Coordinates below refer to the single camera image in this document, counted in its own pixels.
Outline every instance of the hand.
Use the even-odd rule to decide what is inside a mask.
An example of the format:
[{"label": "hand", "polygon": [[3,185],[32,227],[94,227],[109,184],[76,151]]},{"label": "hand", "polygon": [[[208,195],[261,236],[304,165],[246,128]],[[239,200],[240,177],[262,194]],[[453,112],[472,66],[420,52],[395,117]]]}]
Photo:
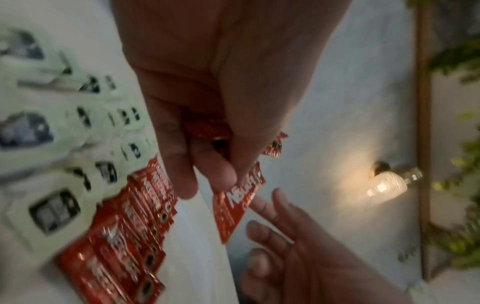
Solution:
[{"label": "hand", "polygon": [[413,304],[351,251],[334,240],[276,189],[273,204],[256,197],[250,207],[293,242],[251,221],[247,236],[267,248],[254,249],[242,291],[260,304]]},{"label": "hand", "polygon": [[[246,176],[304,94],[351,0],[113,0],[167,173],[179,197]],[[184,115],[226,118],[228,161],[182,130]]]}]

